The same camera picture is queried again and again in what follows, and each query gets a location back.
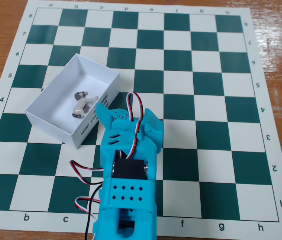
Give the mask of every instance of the small toy figure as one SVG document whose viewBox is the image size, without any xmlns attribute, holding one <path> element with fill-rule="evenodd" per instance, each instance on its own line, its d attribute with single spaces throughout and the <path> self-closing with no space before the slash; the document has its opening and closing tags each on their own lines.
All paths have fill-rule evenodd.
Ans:
<svg viewBox="0 0 282 240">
<path fill-rule="evenodd" d="M 99 99 L 98 96 L 94 98 L 86 98 L 89 93 L 86 91 L 77 92 L 74 97 L 77 100 L 77 105 L 73 109 L 72 116 L 76 119 L 83 119 L 87 113 L 89 112 L 90 108 L 96 104 L 96 101 Z"/>
</svg>

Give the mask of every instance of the ventilation hole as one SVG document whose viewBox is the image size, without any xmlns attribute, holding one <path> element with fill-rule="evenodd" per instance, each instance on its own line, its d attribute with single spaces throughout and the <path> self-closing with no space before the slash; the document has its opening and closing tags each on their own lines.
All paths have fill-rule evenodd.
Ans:
<svg viewBox="0 0 282 240">
<path fill-rule="evenodd" d="M 111 139 L 116 139 L 116 138 L 118 138 L 118 137 L 120 137 L 120 134 L 113 135 L 113 136 L 111 136 L 110 138 L 111 138 Z"/>
<path fill-rule="evenodd" d="M 118 140 L 115 140 L 115 141 L 109 142 L 109 145 L 117 144 L 118 142 L 119 142 Z"/>
</svg>

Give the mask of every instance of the white wire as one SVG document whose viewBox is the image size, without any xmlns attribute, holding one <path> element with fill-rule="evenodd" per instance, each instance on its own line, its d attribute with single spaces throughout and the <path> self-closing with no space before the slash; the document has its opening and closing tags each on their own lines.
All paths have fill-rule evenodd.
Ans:
<svg viewBox="0 0 282 240">
<path fill-rule="evenodd" d="M 81 206 L 79 203 L 78 203 L 78 199 L 81 199 L 81 198 L 89 198 L 88 196 L 79 196 L 75 199 L 75 203 L 80 207 L 79 209 L 84 211 L 85 213 L 87 214 L 90 214 L 91 217 L 93 217 L 94 221 L 97 222 L 97 218 L 96 216 L 92 213 L 92 212 L 89 212 L 89 210 L 83 206 Z"/>
</svg>

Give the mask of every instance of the white square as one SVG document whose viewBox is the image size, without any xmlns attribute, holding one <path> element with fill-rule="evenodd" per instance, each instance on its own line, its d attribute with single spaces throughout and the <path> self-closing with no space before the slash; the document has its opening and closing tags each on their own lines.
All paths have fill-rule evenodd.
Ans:
<svg viewBox="0 0 282 240">
<path fill-rule="evenodd" d="M 134 69 L 114 69 L 120 73 L 121 92 L 130 93 L 135 90 L 135 73 Z"/>
<path fill-rule="evenodd" d="M 88 28 L 110 29 L 112 28 L 113 11 L 93 11 L 87 12 L 86 24 Z"/>
<path fill-rule="evenodd" d="M 279 221 L 271 185 L 237 184 L 236 191 L 241 220 Z"/>
<path fill-rule="evenodd" d="M 19 175 L 10 210 L 47 212 L 54 182 L 54 176 Z"/>
<path fill-rule="evenodd" d="M 246 41 L 243 33 L 217 33 L 220 52 L 246 53 Z"/>
<path fill-rule="evenodd" d="M 231 151 L 198 150 L 200 182 L 235 184 Z"/>
<path fill-rule="evenodd" d="M 193 72 L 222 73 L 218 51 L 192 51 Z"/>
<path fill-rule="evenodd" d="M 43 89 L 45 89 L 53 79 L 64 69 L 63 66 L 48 66 L 43 82 Z"/>
<path fill-rule="evenodd" d="M 41 88 L 11 88 L 4 113 L 25 114 L 27 107 L 40 95 Z"/>
<path fill-rule="evenodd" d="M 165 30 L 165 15 L 162 13 L 139 13 L 139 30 Z"/>
<path fill-rule="evenodd" d="M 166 217 L 201 218 L 200 183 L 163 181 L 163 215 Z"/>
<path fill-rule="evenodd" d="M 31 129 L 29 140 L 27 142 L 31 144 L 62 144 L 61 141 L 34 126 Z"/>
<path fill-rule="evenodd" d="M 229 131 L 232 151 L 266 152 L 259 123 L 229 122 Z"/>
<path fill-rule="evenodd" d="M 96 145 L 97 146 L 101 145 L 105 132 L 106 132 L 105 126 L 102 124 L 101 121 L 99 121 L 99 128 L 97 130 L 97 136 L 96 136 Z"/>
<path fill-rule="evenodd" d="M 216 33 L 216 17 L 211 15 L 190 15 L 190 30 L 191 32 Z"/>
<path fill-rule="evenodd" d="M 110 37 L 110 48 L 136 49 L 138 41 L 138 30 L 112 29 Z"/>
<path fill-rule="evenodd" d="M 164 94 L 194 95 L 193 72 L 164 71 Z"/>
<path fill-rule="evenodd" d="M 26 148 L 26 142 L 0 142 L 0 174 L 18 175 Z"/>
<path fill-rule="evenodd" d="M 63 144 L 60 151 L 59 162 L 57 164 L 56 176 L 59 177 L 76 177 L 72 168 L 70 167 L 70 161 L 74 160 L 78 164 L 93 168 L 95 162 L 96 146 L 93 145 L 81 145 L 80 148 L 74 149 L 73 147 Z M 92 177 L 91 171 L 84 171 L 78 169 L 84 178 Z"/>
<path fill-rule="evenodd" d="M 96 184 L 96 183 L 101 183 L 103 182 L 104 179 L 101 178 L 101 177 L 92 177 L 91 178 L 91 183 L 93 184 Z M 95 190 L 97 190 L 97 188 L 99 187 L 99 185 L 91 185 L 90 186 L 90 192 L 89 192 L 89 196 L 92 197 L 92 194 L 95 192 Z M 100 196 L 99 196 L 99 192 L 98 191 L 96 194 L 95 194 L 95 199 L 100 199 Z M 99 209 L 100 209 L 100 204 L 92 204 L 92 210 L 91 212 L 94 213 L 94 214 L 98 214 L 99 213 Z"/>
<path fill-rule="evenodd" d="M 27 44 L 20 65 L 48 66 L 52 48 L 49 44 Z"/>
<path fill-rule="evenodd" d="M 164 95 L 159 93 L 138 93 L 142 99 L 143 109 L 150 109 L 159 119 L 164 119 Z M 139 104 L 134 98 L 132 104 L 133 116 L 140 117 Z"/>
<path fill-rule="evenodd" d="M 62 9 L 38 8 L 33 25 L 59 26 Z"/>
<path fill-rule="evenodd" d="M 196 121 L 164 120 L 164 148 L 198 149 Z"/>
<path fill-rule="evenodd" d="M 164 158 L 163 158 L 163 148 L 159 154 L 156 155 L 156 180 L 163 180 L 164 176 Z"/>
<path fill-rule="evenodd" d="M 222 73 L 222 78 L 226 97 L 255 97 L 250 73 Z"/>
<path fill-rule="evenodd" d="M 56 32 L 54 45 L 81 47 L 84 34 L 84 27 L 59 26 Z"/>
<path fill-rule="evenodd" d="M 195 120 L 205 122 L 227 122 L 227 105 L 224 96 L 194 96 Z"/>
<path fill-rule="evenodd" d="M 191 51 L 191 32 L 164 31 L 164 50 Z"/>
<path fill-rule="evenodd" d="M 103 66 L 107 66 L 108 54 L 108 47 L 82 46 L 80 51 L 81 56 L 102 64 Z"/>
<path fill-rule="evenodd" d="M 136 50 L 136 70 L 158 70 L 163 71 L 165 64 L 165 51 L 152 49 Z"/>
</svg>

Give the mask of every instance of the red wire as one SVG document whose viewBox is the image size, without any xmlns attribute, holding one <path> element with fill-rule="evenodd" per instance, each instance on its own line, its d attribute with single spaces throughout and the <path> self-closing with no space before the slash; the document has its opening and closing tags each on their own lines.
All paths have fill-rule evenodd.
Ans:
<svg viewBox="0 0 282 240">
<path fill-rule="evenodd" d="M 88 182 L 84 179 L 84 177 L 81 175 L 81 173 L 78 171 L 77 167 L 78 166 L 79 168 L 82 168 L 82 169 L 89 169 L 89 170 L 97 170 L 96 168 L 89 168 L 89 167 L 85 167 L 85 166 L 82 166 L 80 165 L 79 163 L 77 163 L 76 161 L 74 160 L 71 160 L 70 161 L 70 165 L 71 165 L 71 168 L 73 169 L 73 171 L 75 172 L 76 176 L 86 185 L 99 185 L 99 184 L 102 184 L 103 182 L 96 182 L 96 183 L 91 183 L 91 182 Z"/>
</svg>

